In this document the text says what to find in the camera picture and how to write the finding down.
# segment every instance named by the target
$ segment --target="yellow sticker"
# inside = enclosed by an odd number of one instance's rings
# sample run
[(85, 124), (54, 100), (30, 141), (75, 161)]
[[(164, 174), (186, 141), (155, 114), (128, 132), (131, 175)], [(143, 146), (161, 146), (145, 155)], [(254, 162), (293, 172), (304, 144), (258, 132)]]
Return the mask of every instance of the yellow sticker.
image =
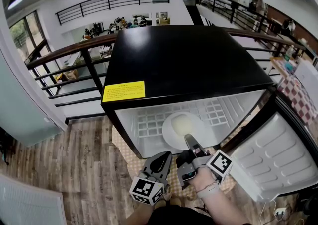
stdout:
[(105, 86), (103, 102), (145, 97), (145, 82), (112, 84)]

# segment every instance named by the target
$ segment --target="wristband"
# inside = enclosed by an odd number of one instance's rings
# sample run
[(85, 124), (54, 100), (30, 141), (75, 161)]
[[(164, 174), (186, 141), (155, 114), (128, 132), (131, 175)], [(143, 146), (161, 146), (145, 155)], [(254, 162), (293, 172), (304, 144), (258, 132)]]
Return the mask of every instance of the wristband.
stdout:
[(219, 191), (219, 185), (216, 182), (214, 182), (210, 184), (209, 186), (207, 186), (202, 191), (197, 192), (197, 195), (198, 195), (198, 198), (202, 199), (218, 191)]

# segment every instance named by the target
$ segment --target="tube light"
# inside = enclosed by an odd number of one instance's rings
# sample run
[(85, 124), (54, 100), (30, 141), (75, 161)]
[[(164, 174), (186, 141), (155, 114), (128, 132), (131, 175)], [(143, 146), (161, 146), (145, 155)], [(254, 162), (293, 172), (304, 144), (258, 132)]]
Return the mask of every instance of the tube light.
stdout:
[(22, 1), (23, 0), (10, 0), (8, 9), (12, 9), (12, 8), (16, 7)]

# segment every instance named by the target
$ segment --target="plate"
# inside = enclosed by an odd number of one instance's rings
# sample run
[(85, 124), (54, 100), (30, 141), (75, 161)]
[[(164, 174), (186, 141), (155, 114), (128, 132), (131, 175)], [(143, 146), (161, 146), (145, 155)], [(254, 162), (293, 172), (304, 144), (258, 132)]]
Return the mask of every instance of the plate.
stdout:
[(162, 135), (164, 140), (173, 148), (179, 150), (188, 150), (189, 147), (184, 139), (184, 136), (179, 136), (172, 127), (172, 119), (178, 115), (187, 115), (192, 123), (193, 132), (192, 136), (197, 140), (198, 143), (202, 143), (204, 141), (205, 136), (205, 127), (204, 123), (201, 121), (199, 117), (189, 112), (176, 112), (172, 115), (169, 115), (167, 119), (164, 121), (162, 126)]

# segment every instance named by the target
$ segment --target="plastic bottle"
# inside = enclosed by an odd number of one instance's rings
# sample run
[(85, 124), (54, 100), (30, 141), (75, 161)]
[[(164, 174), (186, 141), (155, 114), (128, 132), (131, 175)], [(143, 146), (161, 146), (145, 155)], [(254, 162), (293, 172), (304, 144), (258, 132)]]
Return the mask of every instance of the plastic bottle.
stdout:
[(294, 52), (294, 45), (291, 45), (290, 47), (289, 47), (289, 49), (286, 51), (286, 54), (285, 54), (285, 60), (286, 61), (289, 61), (289, 59), (292, 57), (292, 55), (293, 55), (293, 52)]

